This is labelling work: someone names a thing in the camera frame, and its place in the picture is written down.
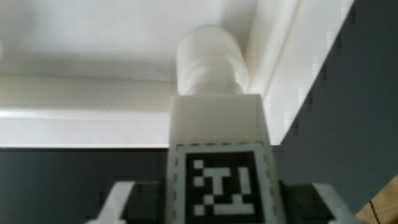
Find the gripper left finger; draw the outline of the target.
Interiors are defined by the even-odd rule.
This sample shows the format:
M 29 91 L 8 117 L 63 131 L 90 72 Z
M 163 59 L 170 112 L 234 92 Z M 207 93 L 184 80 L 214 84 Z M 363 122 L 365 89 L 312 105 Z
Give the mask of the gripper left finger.
M 116 181 L 97 216 L 83 224 L 163 224 L 161 202 L 157 182 Z

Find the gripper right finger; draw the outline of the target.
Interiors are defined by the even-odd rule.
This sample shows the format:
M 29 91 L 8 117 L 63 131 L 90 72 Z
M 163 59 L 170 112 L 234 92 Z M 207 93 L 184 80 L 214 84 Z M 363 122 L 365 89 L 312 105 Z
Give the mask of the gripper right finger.
M 330 184 L 280 183 L 285 224 L 362 224 Z

